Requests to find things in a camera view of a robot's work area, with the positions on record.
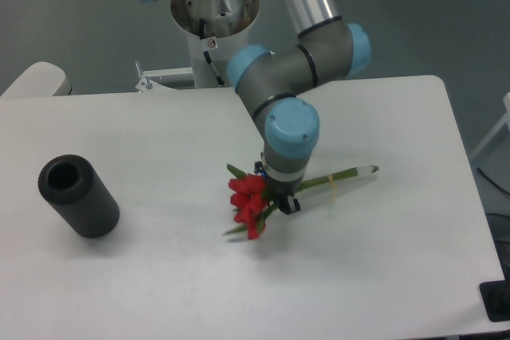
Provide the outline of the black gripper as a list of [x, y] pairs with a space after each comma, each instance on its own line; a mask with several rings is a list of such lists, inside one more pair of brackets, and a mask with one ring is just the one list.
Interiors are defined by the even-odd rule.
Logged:
[[294, 193], [303, 181], [304, 173], [282, 174], [276, 177], [265, 170], [264, 153], [260, 153], [260, 159], [254, 163], [254, 173], [264, 176], [265, 190], [262, 197], [267, 200], [275, 199], [278, 209], [284, 214], [293, 214], [300, 211], [300, 203]]

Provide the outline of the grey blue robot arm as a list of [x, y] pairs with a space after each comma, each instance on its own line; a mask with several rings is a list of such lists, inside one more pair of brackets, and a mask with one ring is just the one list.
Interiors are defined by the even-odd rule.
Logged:
[[344, 22], [333, 0], [284, 1], [298, 42], [283, 53], [245, 40], [258, 0], [171, 0], [171, 12], [196, 43], [195, 85], [230, 86], [240, 97], [264, 141], [255, 171], [276, 207], [290, 214], [300, 210], [296, 194], [319, 138], [318, 113], [301, 95], [366, 67], [371, 44], [361, 26]]

